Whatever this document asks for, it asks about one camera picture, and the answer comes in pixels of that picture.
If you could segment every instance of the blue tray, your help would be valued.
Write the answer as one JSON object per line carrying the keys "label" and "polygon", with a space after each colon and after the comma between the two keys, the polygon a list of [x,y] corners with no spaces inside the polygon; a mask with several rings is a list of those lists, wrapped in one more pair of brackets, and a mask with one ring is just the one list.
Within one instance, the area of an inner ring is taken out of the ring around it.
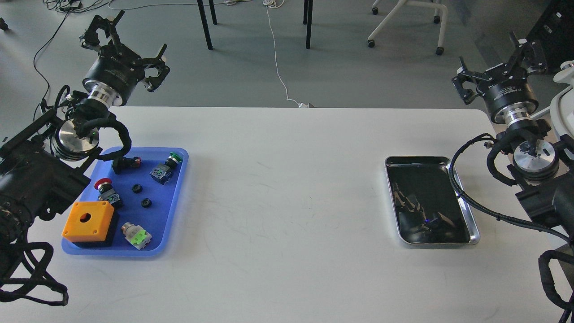
{"label": "blue tray", "polygon": [[[119,147],[106,150],[104,153],[115,151]],[[169,153],[174,152],[183,158],[183,161],[173,172],[173,177],[165,184],[161,185],[153,180],[149,172],[157,166],[163,164],[169,157]],[[185,169],[189,155],[182,148],[166,147],[132,147],[126,157],[138,156],[142,159],[140,168],[128,168],[116,175],[111,169],[111,161],[98,160],[91,175],[91,183],[86,187],[80,201],[97,201],[99,192],[94,189],[94,183],[100,178],[110,178],[112,186],[123,200],[124,206],[117,210],[119,214],[118,225],[112,245],[108,247],[80,248],[77,245],[62,238],[62,249],[70,255],[92,255],[92,256],[121,256],[121,257],[150,257],[154,256],[165,248],[169,232],[171,230],[173,215],[177,206],[177,197],[181,189]],[[134,184],[141,184],[143,190],[136,194],[131,187]],[[152,206],[144,209],[140,202],[144,198],[152,200]],[[141,250],[137,250],[126,240],[121,231],[125,222],[131,222],[142,226],[152,235],[150,243]]]}

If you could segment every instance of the green terminal block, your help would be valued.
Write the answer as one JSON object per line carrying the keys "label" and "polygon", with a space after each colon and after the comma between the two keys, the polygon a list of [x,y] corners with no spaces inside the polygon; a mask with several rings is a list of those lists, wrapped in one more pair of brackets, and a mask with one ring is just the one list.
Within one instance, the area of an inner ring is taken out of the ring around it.
{"label": "green terminal block", "polygon": [[126,236],[126,240],[138,250],[145,247],[152,239],[152,235],[144,228],[129,222],[122,225],[122,232]]}

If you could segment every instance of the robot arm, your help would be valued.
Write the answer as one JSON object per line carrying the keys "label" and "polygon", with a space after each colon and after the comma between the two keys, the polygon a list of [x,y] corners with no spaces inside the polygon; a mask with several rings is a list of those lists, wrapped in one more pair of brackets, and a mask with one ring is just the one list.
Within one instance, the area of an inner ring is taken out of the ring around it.
{"label": "robot arm", "polygon": [[[574,140],[568,135],[563,135],[558,142],[550,143],[545,140],[550,131],[548,123],[545,120],[530,118],[538,108],[538,101],[528,85],[527,77],[546,70],[544,53],[537,41],[517,40],[512,33],[511,40],[515,45],[515,51],[509,61],[484,73],[467,70],[463,59],[460,59],[461,68],[452,78],[460,98],[465,104],[470,104],[476,97],[482,97],[491,121],[505,124],[506,130],[497,134],[496,138],[485,134],[486,136],[481,135],[469,141],[455,154],[452,162],[454,163],[460,153],[471,144],[487,141],[485,146],[491,148],[487,157],[488,170],[500,182],[509,186],[518,185],[521,188],[522,191],[517,193],[516,197],[532,222],[488,210],[464,193],[452,177],[451,184],[461,197],[468,200],[467,202],[496,217],[497,220],[554,234],[572,247],[574,160],[570,156],[574,153]],[[472,82],[476,86],[476,91],[465,89],[463,87],[465,82]],[[494,159],[500,153],[513,154],[512,164],[507,166],[512,178],[504,176],[496,169]],[[556,176],[560,162],[568,168],[568,171]],[[567,236],[553,230],[557,226],[562,226]],[[574,310],[574,302],[563,301],[556,292],[548,266],[551,259],[574,264],[574,257],[557,251],[547,251],[538,261],[546,295],[570,315]]]}
{"label": "robot arm", "polygon": [[[121,158],[131,148],[129,133],[110,106],[127,103],[139,82],[154,91],[169,73],[160,53],[144,59],[122,44],[115,30],[124,11],[112,21],[95,16],[86,33],[81,37],[82,47],[98,52],[98,58],[83,80],[87,93],[73,91],[64,86],[54,106],[41,103],[44,114],[22,132],[0,147],[0,302],[25,298],[48,305],[66,305],[67,288],[58,283],[46,268],[53,254],[48,243],[29,243],[28,229],[39,217],[49,221],[68,209],[90,183],[84,175],[96,159]],[[110,39],[100,46],[96,31],[103,29]],[[145,70],[155,68],[157,76],[146,77]],[[64,92],[68,92],[60,102]],[[64,119],[57,116],[58,108],[68,107]],[[114,128],[123,147],[101,155],[99,129]],[[49,143],[50,152],[45,150]],[[72,168],[66,161],[85,160],[80,167]],[[32,250],[43,250],[37,260]],[[12,278],[22,264],[30,278]],[[21,284],[14,291],[4,291],[2,286]],[[36,286],[44,285],[62,295],[60,301],[45,301],[28,295]]]}

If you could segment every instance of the caster wheel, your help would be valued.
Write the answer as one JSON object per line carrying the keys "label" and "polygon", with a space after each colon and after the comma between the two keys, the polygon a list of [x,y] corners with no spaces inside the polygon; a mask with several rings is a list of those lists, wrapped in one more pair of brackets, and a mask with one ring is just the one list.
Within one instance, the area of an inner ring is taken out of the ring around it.
{"label": "caster wheel", "polygon": [[6,24],[6,22],[2,18],[0,18],[0,29],[8,30],[8,25]]}

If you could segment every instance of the table leg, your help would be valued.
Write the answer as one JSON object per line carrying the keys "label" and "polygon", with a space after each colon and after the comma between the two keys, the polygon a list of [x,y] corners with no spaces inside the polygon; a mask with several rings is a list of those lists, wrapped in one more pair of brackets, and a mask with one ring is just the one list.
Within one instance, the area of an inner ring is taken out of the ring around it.
{"label": "table leg", "polygon": [[309,0],[303,2],[303,25],[307,24],[307,10],[309,9]]}
{"label": "table leg", "polygon": [[214,0],[209,0],[209,2],[210,2],[210,11],[211,11],[211,21],[214,23],[214,25],[217,25],[217,17],[215,17]]}
{"label": "table leg", "polygon": [[306,49],[311,47],[311,25],[313,20],[313,0],[306,0],[308,1],[308,8],[307,8],[307,44],[305,46]]}
{"label": "table leg", "polygon": [[211,44],[210,28],[207,25],[207,18],[205,17],[205,8],[203,8],[203,0],[197,0],[197,6],[199,8],[199,15],[201,16],[201,24],[203,25],[203,33],[205,34],[207,49],[212,51],[214,47]]}

